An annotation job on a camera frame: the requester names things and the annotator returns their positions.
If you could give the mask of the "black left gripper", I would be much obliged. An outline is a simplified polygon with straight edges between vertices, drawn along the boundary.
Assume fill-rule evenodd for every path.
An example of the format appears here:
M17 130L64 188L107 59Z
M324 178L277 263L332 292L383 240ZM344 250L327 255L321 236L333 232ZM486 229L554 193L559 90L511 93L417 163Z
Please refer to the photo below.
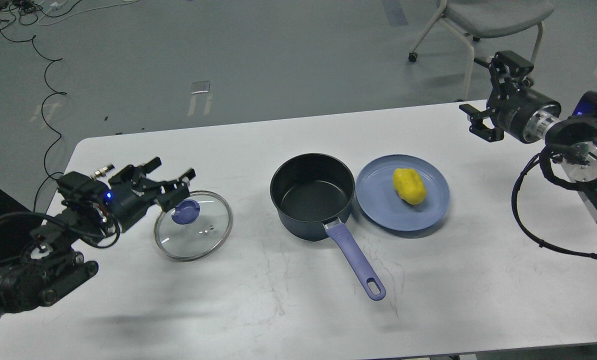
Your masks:
M175 180L155 181L146 177L161 165L161 158L154 157L145 164L129 164L109 178L105 203L122 233L138 223L153 205L168 212L188 198L195 169L188 169Z

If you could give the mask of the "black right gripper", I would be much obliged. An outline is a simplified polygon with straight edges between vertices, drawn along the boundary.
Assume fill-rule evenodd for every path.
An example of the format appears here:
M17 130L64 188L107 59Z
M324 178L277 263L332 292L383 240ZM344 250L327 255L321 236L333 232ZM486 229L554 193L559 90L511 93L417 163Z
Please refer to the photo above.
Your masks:
M485 111L470 104L459 105L458 109L470 121L469 132L487 142L502 141L505 133L523 144L538 141L539 123L546 117L557 118L562 107L556 100L532 89L535 82L530 74L534 64L511 50L497 51L488 58L475 57L474 63L488 70L492 92ZM487 119L493 127L484 123Z

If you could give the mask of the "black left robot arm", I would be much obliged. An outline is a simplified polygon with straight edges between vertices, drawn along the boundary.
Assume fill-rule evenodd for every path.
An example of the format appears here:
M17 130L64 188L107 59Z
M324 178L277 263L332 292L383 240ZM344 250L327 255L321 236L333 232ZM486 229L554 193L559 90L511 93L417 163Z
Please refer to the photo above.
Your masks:
M11 212L0 215L0 229L15 220L38 219L15 256L0 260L0 319L56 304L97 275L99 264L85 260L73 244L95 249L114 246L150 207L172 210L190 194L193 168L173 180L148 177L162 164L155 157L115 171L113 164L86 175L77 171L57 178L64 209L57 215Z

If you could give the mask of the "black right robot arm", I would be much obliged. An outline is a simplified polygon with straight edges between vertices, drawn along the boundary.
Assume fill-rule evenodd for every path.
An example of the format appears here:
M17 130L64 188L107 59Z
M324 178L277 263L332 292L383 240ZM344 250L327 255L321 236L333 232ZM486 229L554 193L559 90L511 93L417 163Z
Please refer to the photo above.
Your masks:
M597 212L597 92L587 91L561 119L559 102L534 89L534 64L514 51L474 60L490 75L486 109L460 105L472 134L488 142L510 135L523 144L543 141L538 164L548 182L582 192Z

